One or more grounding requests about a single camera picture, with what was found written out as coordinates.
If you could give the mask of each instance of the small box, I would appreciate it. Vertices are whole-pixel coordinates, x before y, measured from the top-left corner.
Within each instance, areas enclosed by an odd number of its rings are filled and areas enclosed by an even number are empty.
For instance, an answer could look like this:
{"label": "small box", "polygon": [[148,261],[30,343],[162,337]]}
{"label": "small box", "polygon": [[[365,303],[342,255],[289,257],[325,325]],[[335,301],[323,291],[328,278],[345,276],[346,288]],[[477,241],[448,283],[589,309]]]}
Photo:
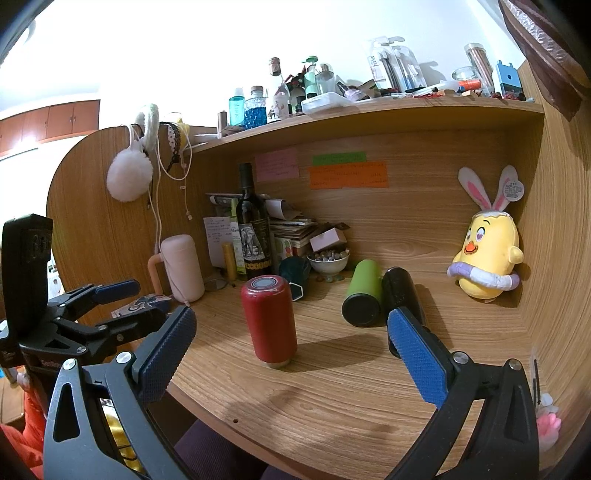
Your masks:
{"label": "small box", "polygon": [[345,244],[347,243],[347,239],[342,230],[331,228],[327,232],[311,238],[310,243],[312,244],[312,250],[314,252],[319,252],[321,250],[326,250],[329,247],[333,247],[334,245]]}

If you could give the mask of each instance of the pink sticky note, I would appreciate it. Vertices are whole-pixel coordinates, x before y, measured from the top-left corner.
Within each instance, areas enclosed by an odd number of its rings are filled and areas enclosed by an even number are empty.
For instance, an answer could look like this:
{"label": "pink sticky note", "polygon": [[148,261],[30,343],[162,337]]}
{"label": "pink sticky note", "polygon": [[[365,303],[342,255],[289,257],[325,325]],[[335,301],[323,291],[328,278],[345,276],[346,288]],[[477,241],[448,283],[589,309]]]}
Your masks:
{"label": "pink sticky note", "polygon": [[256,181],[297,179],[300,168],[295,148],[276,150],[255,156]]}

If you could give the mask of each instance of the orange fabric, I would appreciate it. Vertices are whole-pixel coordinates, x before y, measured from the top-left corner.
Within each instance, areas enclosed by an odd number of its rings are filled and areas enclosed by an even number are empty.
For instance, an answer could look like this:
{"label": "orange fabric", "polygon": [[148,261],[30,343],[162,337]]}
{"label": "orange fabric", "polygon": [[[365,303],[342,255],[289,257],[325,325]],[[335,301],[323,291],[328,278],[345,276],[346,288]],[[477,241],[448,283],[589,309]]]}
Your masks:
{"label": "orange fabric", "polygon": [[22,433],[8,425],[0,424],[0,427],[25,465],[37,478],[43,480],[45,417],[35,399],[25,393],[25,429]]}

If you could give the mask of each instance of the yellow stuffed toy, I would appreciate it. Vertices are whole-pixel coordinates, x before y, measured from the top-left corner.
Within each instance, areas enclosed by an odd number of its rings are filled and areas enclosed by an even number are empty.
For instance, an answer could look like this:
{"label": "yellow stuffed toy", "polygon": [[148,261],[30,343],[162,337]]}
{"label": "yellow stuffed toy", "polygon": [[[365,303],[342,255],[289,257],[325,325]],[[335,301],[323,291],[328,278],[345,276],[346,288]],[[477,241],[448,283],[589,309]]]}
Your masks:
{"label": "yellow stuffed toy", "polygon": [[519,276],[512,273],[515,264],[523,262],[519,235],[511,215],[504,212],[509,201],[519,200],[523,185],[517,171],[508,165],[499,179],[499,192],[494,204],[473,170],[460,169],[458,180],[482,209],[468,228],[462,250],[447,269],[450,277],[460,277],[460,287],[476,299],[492,301],[503,291],[519,285]]}

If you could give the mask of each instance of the blue glass bottle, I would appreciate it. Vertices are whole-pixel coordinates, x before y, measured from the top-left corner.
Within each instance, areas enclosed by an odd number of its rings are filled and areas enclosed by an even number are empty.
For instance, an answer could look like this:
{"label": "blue glass bottle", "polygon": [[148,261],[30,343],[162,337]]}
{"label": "blue glass bottle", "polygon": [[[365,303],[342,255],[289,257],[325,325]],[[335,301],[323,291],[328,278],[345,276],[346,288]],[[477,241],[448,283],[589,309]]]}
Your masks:
{"label": "blue glass bottle", "polygon": [[230,125],[244,125],[244,91],[238,87],[230,97]]}

